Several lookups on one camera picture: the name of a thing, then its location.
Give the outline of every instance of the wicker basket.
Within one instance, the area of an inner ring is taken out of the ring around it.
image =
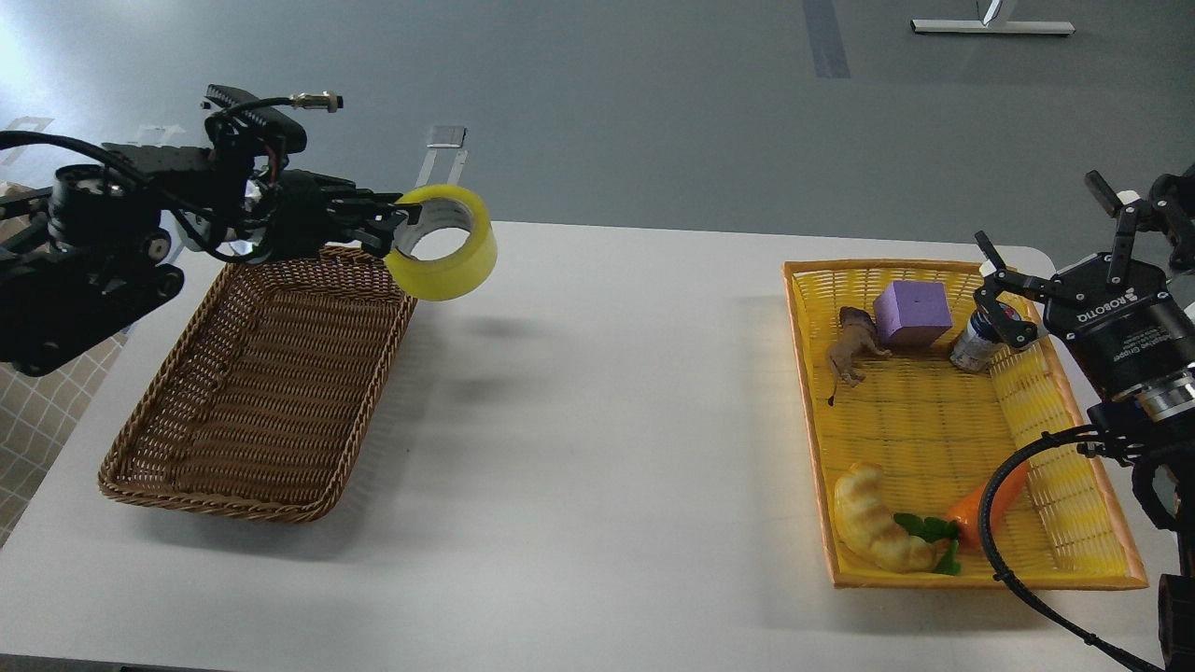
[[[864,259],[784,264],[797,369],[804,397],[822,543],[831,580],[840,587],[999,588],[981,551],[960,555],[958,576],[885,572],[848,550],[834,531],[833,483],[854,462],[880,464],[893,511],[942,517],[983,483],[1009,454],[1038,438],[1083,423],[1049,340],[1023,353],[1004,349],[988,372],[967,374],[949,348],[975,310],[979,265]],[[894,280],[942,282],[954,329],[927,350],[891,359],[862,356],[858,387],[839,387],[826,349],[838,337],[838,311],[871,312]],[[1032,304],[1003,300],[1037,320]],[[1034,458],[1025,494],[997,531],[1009,566],[1038,589],[1123,589],[1148,585],[1136,546],[1103,466],[1072,448]]]
[[[100,490],[229,518],[324,515],[413,308],[360,250],[226,267],[104,459]]]

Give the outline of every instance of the yellow plastic basket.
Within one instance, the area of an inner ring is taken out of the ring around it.
[[[804,397],[822,543],[838,587],[1001,588],[981,551],[960,554],[962,574],[885,572],[848,550],[834,531],[833,484],[856,462],[884,469],[883,497],[894,512],[943,517],[985,482],[1016,448],[1083,424],[1049,340],[1025,352],[1007,348],[982,374],[949,361],[955,336],[975,310],[979,264],[911,259],[789,262],[784,264],[797,371]],[[860,355],[868,379],[839,385],[826,349],[838,337],[838,311],[872,312],[872,301],[894,280],[942,282],[954,328],[929,349],[891,359]],[[1027,319],[1032,304],[1001,300]],[[1103,466],[1073,447],[1034,458],[1029,482],[995,533],[1017,576],[1036,589],[1127,589],[1148,586],[1136,545]]]

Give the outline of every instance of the roll of tape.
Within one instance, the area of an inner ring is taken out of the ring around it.
[[[394,232],[394,250],[382,259],[404,292],[416,299],[445,301],[472,292],[489,277],[498,258],[498,244],[490,214],[477,194],[452,184],[430,184],[398,202],[423,207],[417,224],[403,225]],[[460,228],[468,237],[446,257],[415,258],[415,245],[442,228]]]

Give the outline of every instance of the table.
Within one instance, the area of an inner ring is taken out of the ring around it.
[[[780,264],[978,250],[495,228],[494,275],[416,308],[343,500],[304,526],[97,491],[219,270],[186,256],[183,294],[137,325],[0,550],[0,652],[253,672],[1119,668],[1003,591],[829,585]],[[1109,472],[1150,575],[1175,572]],[[1154,589],[1047,600],[1160,661]]]

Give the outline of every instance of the metal can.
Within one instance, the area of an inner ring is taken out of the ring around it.
[[[1004,308],[1004,314],[1021,322],[1021,313],[1016,308],[1004,301],[998,303]],[[950,364],[967,373],[980,373],[992,364],[992,359],[1003,346],[1004,342],[1000,341],[995,328],[982,312],[976,310],[950,348]]]

